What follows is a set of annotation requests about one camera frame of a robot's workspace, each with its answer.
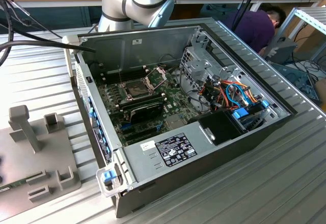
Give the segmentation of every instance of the metal shelf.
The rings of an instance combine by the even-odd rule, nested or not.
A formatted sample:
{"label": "metal shelf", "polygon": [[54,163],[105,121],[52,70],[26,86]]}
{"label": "metal shelf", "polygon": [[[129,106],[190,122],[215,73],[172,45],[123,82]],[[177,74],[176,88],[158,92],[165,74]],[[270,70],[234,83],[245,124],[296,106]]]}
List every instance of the metal shelf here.
{"label": "metal shelf", "polygon": [[[274,36],[272,41],[270,42],[269,46],[266,48],[264,58],[267,54],[271,51],[273,47],[275,47],[278,40],[283,36],[284,31],[290,25],[292,20],[298,17],[301,19],[300,23],[294,28],[292,33],[289,35],[289,38],[292,39],[298,31],[302,28],[303,24],[309,24],[315,29],[322,32],[326,35],[326,8],[318,7],[318,8],[294,8],[291,13],[288,15],[282,26],[280,27],[277,34]],[[326,48],[326,43],[313,55],[311,58],[314,60],[319,54]]]}

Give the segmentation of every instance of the blue cable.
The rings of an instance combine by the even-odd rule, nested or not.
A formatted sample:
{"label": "blue cable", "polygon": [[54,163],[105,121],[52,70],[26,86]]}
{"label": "blue cable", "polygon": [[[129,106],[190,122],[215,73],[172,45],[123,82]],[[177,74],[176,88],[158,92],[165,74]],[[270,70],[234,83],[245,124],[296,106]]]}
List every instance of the blue cable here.
{"label": "blue cable", "polygon": [[238,102],[235,102],[234,100],[232,100],[232,99],[230,98],[230,95],[229,95],[229,87],[230,87],[230,86],[235,86],[236,88],[238,88],[238,89],[240,90],[241,94],[243,95],[244,99],[246,100],[246,102],[247,102],[248,104],[253,104],[252,101],[251,101],[251,100],[250,100],[250,99],[249,99],[249,98],[244,94],[243,89],[242,89],[239,85],[237,85],[237,84],[230,84],[230,85],[228,85],[228,86],[226,87],[226,95],[227,95],[228,99],[229,99],[231,102],[235,103],[236,105],[239,106],[239,108],[241,108],[241,106],[240,106],[240,104],[239,104]]}

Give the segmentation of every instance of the sticker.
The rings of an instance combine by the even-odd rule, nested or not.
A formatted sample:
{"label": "sticker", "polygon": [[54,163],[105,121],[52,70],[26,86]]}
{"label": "sticker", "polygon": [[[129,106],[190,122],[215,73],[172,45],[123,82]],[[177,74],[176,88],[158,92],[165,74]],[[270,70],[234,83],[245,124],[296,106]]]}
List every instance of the sticker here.
{"label": "sticker", "polygon": [[184,133],[157,142],[155,146],[168,167],[197,155]]}
{"label": "sticker", "polygon": [[154,141],[149,141],[147,143],[141,144],[141,148],[143,151],[155,148],[155,142]]}
{"label": "sticker", "polygon": [[142,41],[143,41],[143,39],[135,39],[135,40],[132,41],[132,44],[133,45],[141,44]]}
{"label": "sticker", "polygon": [[0,189],[0,192],[7,191],[7,190],[9,190],[9,189],[10,189],[9,187],[5,187],[5,188],[3,188],[3,189]]}

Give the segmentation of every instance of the robotic arm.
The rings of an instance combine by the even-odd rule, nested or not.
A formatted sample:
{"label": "robotic arm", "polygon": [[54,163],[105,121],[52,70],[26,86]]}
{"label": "robotic arm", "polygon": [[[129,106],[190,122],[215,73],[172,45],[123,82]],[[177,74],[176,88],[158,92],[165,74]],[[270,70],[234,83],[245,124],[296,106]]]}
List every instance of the robotic arm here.
{"label": "robotic arm", "polygon": [[99,32],[127,30],[135,20],[148,27],[163,26],[173,11],[173,0],[102,0]]}

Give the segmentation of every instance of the motherboard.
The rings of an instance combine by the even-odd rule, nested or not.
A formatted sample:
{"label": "motherboard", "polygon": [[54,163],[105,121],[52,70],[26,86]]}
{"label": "motherboard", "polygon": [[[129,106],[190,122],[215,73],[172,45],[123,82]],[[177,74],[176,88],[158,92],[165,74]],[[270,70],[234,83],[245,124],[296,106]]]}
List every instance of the motherboard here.
{"label": "motherboard", "polygon": [[140,78],[102,75],[97,87],[123,146],[182,127],[201,112],[181,91],[175,71],[160,66],[143,67]]}

